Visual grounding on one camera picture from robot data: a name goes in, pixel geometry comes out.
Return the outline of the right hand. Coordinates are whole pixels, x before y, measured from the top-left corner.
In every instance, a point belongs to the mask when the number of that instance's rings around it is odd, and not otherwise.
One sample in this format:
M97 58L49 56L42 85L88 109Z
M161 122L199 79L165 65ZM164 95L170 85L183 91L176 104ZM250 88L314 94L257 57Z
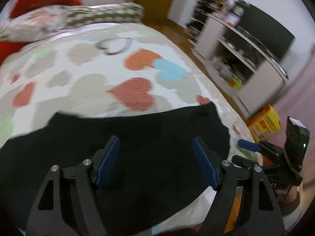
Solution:
M291 185L284 190L275 190L280 207L295 206L300 202L299 187Z

